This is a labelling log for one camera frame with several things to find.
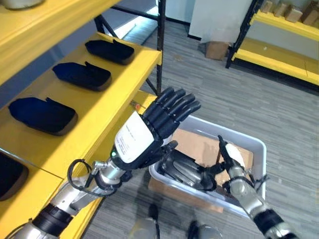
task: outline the floor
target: floor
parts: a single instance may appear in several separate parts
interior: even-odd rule
[[[145,43],[155,47],[156,33]],[[204,58],[199,42],[187,38],[185,26],[167,22],[163,88],[193,92],[201,101],[197,117],[261,139],[267,146],[268,203],[302,238],[318,238],[318,95],[278,79]],[[155,81],[155,72],[150,79]],[[150,92],[147,85],[143,90]],[[210,213],[147,189],[147,170],[106,199],[83,238],[126,238],[137,218],[146,217],[150,203],[160,207],[162,239],[186,238],[192,220],[218,228],[226,239],[263,238],[247,218],[224,210]]]

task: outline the wire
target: wire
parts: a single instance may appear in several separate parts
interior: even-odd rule
[[[256,180],[255,185],[254,185],[255,187],[256,187],[257,183],[260,183],[258,188],[256,189],[256,192],[259,192],[263,183],[266,182],[268,179],[270,179],[270,177],[267,174],[265,174],[261,179]]]
[[[99,193],[94,193],[94,192],[91,192],[91,191],[89,191],[89,190],[86,190],[84,186],[77,186],[77,185],[74,184],[74,182],[73,182],[73,180],[72,180],[72,173],[73,173],[73,168],[74,168],[74,166],[75,166],[77,163],[83,163],[83,164],[86,166],[86,168],[87,168],[87,170],[88,170],[88,173],[92,170],[91,166],[90,166],[88,163],[86,163],[86,162],[84,161],[84,159],[76,159],[76,160],[74,160],[74,161],[70,164],[70,166],[69,166],[69,168],[68,168],[68,173],[67,173],[68,182],[71,184],[71,186],[72,186],[73,188],[77,189],[77,190],[80,190],[80,191],[83,191],[83,192],[85,192],[85,193],[94,195],[94,196],[96,196],[96,197],[107,197],[108,195],[99,194]]]

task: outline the yellow shelf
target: yellow shelf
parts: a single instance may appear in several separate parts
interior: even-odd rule
[[[94,34],[90,39],[113,40],[100,33]],[[90,158],[154,66],[161,63],[161,52],[120,42],[135,49],[135,58],[127,66],[93,56],[84,45],[61,60],[81,64],[88,61],[109,70],[112,83],[105,91],[93,92],[60,81],[49,69],[16,97],[34,96],[43,100],[49,97],[72,107],[79,116],[74,129],[65,136],[37,131],[16,121],[5,106],[0,110],[0,147],[61,178],[65,177],[67,168],[74,159]]]
[[[271,26],[291,31],[295,34],[319,41],[319,29],[313,26],[305,25],[301,22],[286,21],[283,16],[275,17],[272,12],[263,13],[260,10],[252,17],[250,24],[254,21],[262,22]]]
[[[134,97],[134,101],[140,103],[143,107],[147,108],[151,102],[156,98],[156,96],[147,94],[142,91],[138,91],[136,96]],[[141,108],[138,112],[142,114],[144,112],[144,108]],[[129,116],[134,111],[132,106],[128,106],[121,117],[117,120],[113,129],[108,133],[108,135],[101,142],[100,146],[94,152],[92,157],[87,160],[89,164],[92,164],[94,160],[105,161],[109,158],[110,152],[114,143],[114,137],[118,132],[119,128],[124,124],[124,122],[129,118]],[[84,167],[79,167],[75,169],[75,174],[84,175],[86,172]],[[70,225],[66,228],[66,230],[61,234],[61,239],[70,239],[70,238],[80,238],[88,223],[90,222],[92,216],[96,208],[99,206],[101,200],[97,200],[92,202],[90,205],[85,207],[81,212],[72,220]]]
[[[46,0],[24,10],[0,6],[0,85],[120,0]]]
[[[147,108],[155,98],[156,96],[138,91],[134,97],[134,101],[143,106],[138,112],[142,114],[145,108]],[[91,155],[90,158],[86,158],[89,164],[92,164],[94,160],[105,161],[108,159],[118,129],[134,110],[134,107],[131,105],[124,109],[121,117],[116,121],[114,127],[109,131],[94,154]],[[41,169],[36,169],[31,165],[27,167],[30,170],[30,175],[24,187],[11,199],[0,202],[0,238],[4,238],[14,228],[27,222],[29,218],[34,218],[55,195],[61,184],[67,180],[62,180]],[[85,173],[86,169],[81,164],[78,164],[74,169],[74,176],[84,175]],[[81,238],[101,200],[102,199],[96,200],[82,209],[61,234],[60,238]]]
[[[31,165],[24,186],[8,200],[0,202],[0,238],[34,218],[46,205],[62,179]]]
[[[234,58],[319,85],[318,61],[265,42],[245,38]]]

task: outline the white plastic bin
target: white plastic bin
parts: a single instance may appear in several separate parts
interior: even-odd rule
[[[219,126],[214,123],[196,118],[194,116],[189,116],[185,121],[183,121],[179,128],[193,132],[202,136],[217,139],[217,135],[221,135],[224,140],[232,142],[237,146],[245,148],[254,154],[254,161],[252,166],[252,174],[256,179],[261,178],[266,174],[266,146],[265,144],[254,137],[248,136],[243,133],[236,132],[234,130]],[[237,200],[229,198],[227,196],[218,194],[216,192],[202,192],[189,187],[185,184],[177,182],[171,179],[169,176],[161,175],[157,172],[159,163],[155,163],[149,167],[150,174],[156,180],[159,180],[167,185],[173,186],[181,191],[189,193],[193,196],[201,198],[207,202],[214,205],[224,207],[234,213],[246,216],[245,211],[240,207]],[[265,198],[266,185],[262,185],[259,194]]]

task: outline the cardboard box on floor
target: cardboard box on floor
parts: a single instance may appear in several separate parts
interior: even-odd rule
[[[195,159],[195,162],[204,167],[210,167],[214,165],[219,158],[219,162],[224,159],[219,155],[219,141],[211,139],[205,136],[201,136],[196,133],[188,132],[182,129],[177,129],[173,135],[172,140],[178,142],[177,150]],[[253,153],[238,147],[241,152],[245,168],[251,168],[253,164]],[[226,171],[218,174],[216,177],[218,185],[222,185],[224,182],[229,180],[229,176]],[[160,181],[151,178],[149,182],[149,189],[173,199],[179,200],[183,203],[189,204],[194,207],[199,207],[205,210],[222,213],[223,208],[212,205],[202,199],[194,197],[190,194],[184,193],[176,188],[168,186]]]
[[[205,57],[214,60],[223,60],[229,47],[228,42],[209,41],[206,43]]]

